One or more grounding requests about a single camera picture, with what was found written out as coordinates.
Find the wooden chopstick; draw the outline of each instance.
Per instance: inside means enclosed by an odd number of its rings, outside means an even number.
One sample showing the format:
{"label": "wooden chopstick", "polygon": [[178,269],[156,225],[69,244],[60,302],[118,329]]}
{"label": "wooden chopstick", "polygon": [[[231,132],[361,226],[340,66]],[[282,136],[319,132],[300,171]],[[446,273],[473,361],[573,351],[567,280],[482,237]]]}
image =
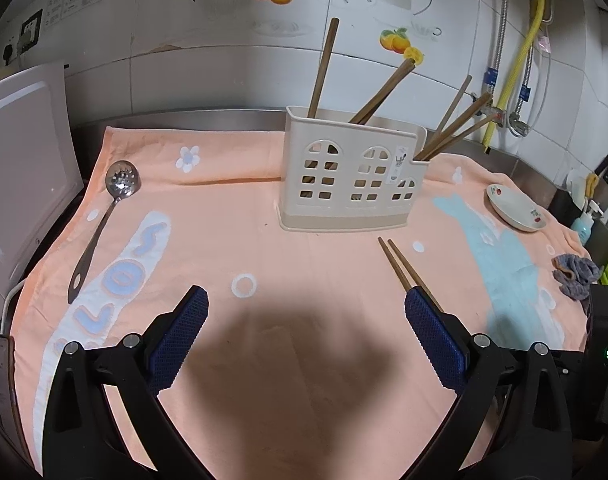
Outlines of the wooden chopstick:
{"label": "wooden chopstick", "polygon": [[450,104],[449,109],[446,110],[444,117],[440,121],[439,126],[437,126],[437,130],[435,131],[436,135],[439,135],[444,130],[444,126],[446,126],[446,123],[449,121],[450,116],[453,115],[455,108],[457,108],[458,104],[460,104],[460,100],[462,100],[462,96],[464,95],[464,92],[468,88],[468,85],[470,84],[472,79],[473,79],[473,76],[471,74],[468,74],[466,76],[466,79],[462,83],[462,86],[460,87],[460,90],[458,91],[457,95],[455,96],[455,99],[453,99],[453,102]]}
{"label": "wooden chopstick", "polygon": [[413,70],[415,70],[415,61],[413,59],[405,59],[395,72],[393,72],[391,77],[382,85],[382,88],[380,88],[369,102],[367,102],[362,109],[348,121],[349,124],[366,124],[368,118],[375,113],[375,110],[380,107],[402,79],[409,75]]}
{"label": "wooden chopstick", "polygon": [[460,139],[463,139],[464,137],[469,136],[471,133],[479,130],[482,126],[486,126],[489,122],[494,121],[497,118],[498,118],[498,114],[489,115],[489,116],[485,117],[484,119],[479,121],[479,123],[473,124],[473,126],[471,126],[467,130],[464,130],[462,133],[457,134],[456,136],[451,137],[450,139],[446,139],[437,148],[435,148],[431,153],[426,155],[422,160],[431,160],[435,155],[439,155],[441,152],[446,150],[446,148],[448,148],[449,146],[454,145]]}
{"label": "wooden chopstick", "polygon": [[390,249],[386,246],[386,244],[384,243],[384,240],[382,240],[381,236],[378,237],[378,242],[380,243],[380,246],[382,246],[382,249],[383,249],[384,253],[386,254],[386,258],[388,258],[388,262],[390,263],[390,266],[393,267],[393,270],[395,271],[396,275],[398,276],[399,281],[402,282],[402,286],[404,287],[404,290],[410,290],[411,283],[408,281],[408,278],[404,274],[404,271],[401,269],[401,267],[399,267],[399,264],[396,262],[395,257],[390,252]]}
{"label": "wooden chopstick", "polygon": [[319,98],[322,95],[322,86],[324,86],[326,70],[328,70],[328,62],[331,60],[331,53],[333,51],[337,27],[339,27],[339,25],[340,20],[338,18],[331,18],[326,34],[326,42],[324,43],[324,50],[322,51],[322,57],[319,60],[318,78],[315,79],[313,95],[310,99],[310,105],[308,106],[308,114],[306,115],[309,119],[315,119],[315,115],[318,113]]}
{"label": "wooden chopstick", "polygon": [[402,262],[402,265],[404,265],[404,268],[408,271],[408,273],[411,275],[411,278],[413,279],[413,281],[415,283],[417,283],[417,285],[419,285],[422,290],[424,291],[424,293],[431,298],[431,301],[433,301],[433,303],[435,304],[435,306],[439,309],[440,312],[444,312],[444,310],[442,309],[442,307],[440,307],[440,304],[437,303],[437,300],[435,299],[435,296],[431,293],[431,291],[429,290],[429,288],[426,286],[426,283],[424,283],[424,281],[420,278],[420,275],[415,272],[415,269],[411,266],[411,264],[409,263],[409,261],[406,259],[406,257],[404,256],[404,254],[402,254],[402,251],[400,251],[398,249],[398,247],[394,244],[393,240],[391,240],[390,238],[388,239],[388,244],[391,246],[391,248],[395,251],[395,254],[398,256],[399,261]]}
{"label": "wooden chopstick", "polygon": [[437,148],[445,139],[452,136],[459,130],[472,116],[478,113],[493,96],[490,92],[483,93],[471,106],[469,106],[462,115],[455,119],[442,133],[433,137],[431,143],[417,154],[415,160],[424,160],[424,157]]}

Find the metal skimmer ladle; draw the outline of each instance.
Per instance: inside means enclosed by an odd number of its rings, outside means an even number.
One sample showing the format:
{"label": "metal skimmer ladle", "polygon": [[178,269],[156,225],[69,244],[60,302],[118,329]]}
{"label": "metal skimmer ladle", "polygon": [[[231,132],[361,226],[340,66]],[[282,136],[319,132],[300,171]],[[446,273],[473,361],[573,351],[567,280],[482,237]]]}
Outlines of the metal skimmer ladle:
{"label": "metal skimmer ladle", "polygon": [[106,213],[104,213],[104,216],[102,217],[102,221],[97,226],[97,229],[95,229],[93,237],[86,246],[84,253],[73,271],[70,283],[68,284],[68,304],[75,301],[75,298],[79,294],[79,290],[82,288],[88,269],[91,266],[91,260],[93,259],[93,252],[95,251],[97,241],[100,239],[100,234],[108,221],[108,217],[113,212],[113,209],[115,209],[117,203],[135,193],[140,188],[141,183],[138,170],[128,160],[118,160],[111,164],[111,167],[106,171],[104,182],[106,183],[106,189],[113,197],[113,202],[108,206]]}

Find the sticker on utensil holder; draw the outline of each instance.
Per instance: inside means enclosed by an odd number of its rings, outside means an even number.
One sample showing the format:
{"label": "sticker on utensil holder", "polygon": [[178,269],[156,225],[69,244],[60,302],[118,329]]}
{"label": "sticker on utensil holder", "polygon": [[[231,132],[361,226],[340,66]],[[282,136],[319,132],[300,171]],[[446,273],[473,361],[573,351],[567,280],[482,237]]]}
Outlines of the sticker on utensil holder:
{"label": "sticker on utensil holder", "polygon": [[406,146],[398,146],[395,148],[395,157],[393,157],[392,164],[388,168],[386,174],[386,183],[395,184],[399,180],[399,174],[402,173],[402,165],[408,155],[408,148]]}

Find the blue gripper pad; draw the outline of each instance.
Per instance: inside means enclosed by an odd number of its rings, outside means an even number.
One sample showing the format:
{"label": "blue gripper pad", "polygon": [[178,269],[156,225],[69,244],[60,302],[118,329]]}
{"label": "blue gripper pad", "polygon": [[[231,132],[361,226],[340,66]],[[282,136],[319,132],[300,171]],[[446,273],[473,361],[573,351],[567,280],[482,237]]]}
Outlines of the blue gripper pad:
{"label": "blue gripper pad", "polygon": [[466,359],[453,341],[439,316],[415,286],[409,290],[404,300],[406,319],[420,341],[428,360],[442,386],[455,390],[458,395],[464,391],[466,379]]}
{"label": "blue gripper pad", "polygon": [[208,314],[209,298],[199,286],[192,286],[172,313],[162,314],[174,319],[148,358],[148,390],[153,395],[172,386]]}

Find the ladle handle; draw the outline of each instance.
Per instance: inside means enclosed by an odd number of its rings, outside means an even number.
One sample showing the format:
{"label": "ladle handle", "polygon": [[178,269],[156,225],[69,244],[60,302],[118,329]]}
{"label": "ladle handle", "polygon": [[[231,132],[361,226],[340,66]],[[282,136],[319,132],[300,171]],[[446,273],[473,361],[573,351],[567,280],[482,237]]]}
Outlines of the ladle handle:
{"label": "ladle handle", "polygon": [[102,220],[98,224],[93,236],[91,237],[86,249],[80,256],[78,264],[73,271],[73,276],[70,279],[70,283],[68,284],[68,304],[71,304],[75,301],[75,298],[79,294],[79,290],[82,288],[84,284],[84,280],[86,279],[86,275],[88,274],[88,269],[91,267],[91,260],[93,259],[93,252],[95,251],[95,247],[97,246],[97,241],[100,239],[100,234],[102,234],[102,230],[108,222],[108,217],[111,216],[113,209],[115,209],[115,205],[119,202],[119,199],[115,199],[111,202],[111,205],[108,206],[106,213],[102,217]]}

